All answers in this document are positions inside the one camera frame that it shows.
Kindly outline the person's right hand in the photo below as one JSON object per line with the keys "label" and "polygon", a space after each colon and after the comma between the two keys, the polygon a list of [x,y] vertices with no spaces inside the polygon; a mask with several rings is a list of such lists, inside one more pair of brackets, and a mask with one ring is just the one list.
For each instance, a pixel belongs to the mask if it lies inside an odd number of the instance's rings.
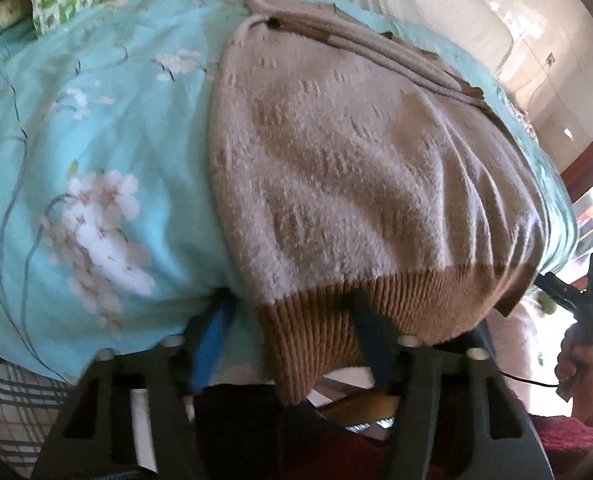
{"label": "person's right hand", "polygon": [[593,344],[582,344],[581,336],[577,323],[566,330],[554,374],[559,382],[572,383],[572,416],[593,427]]}

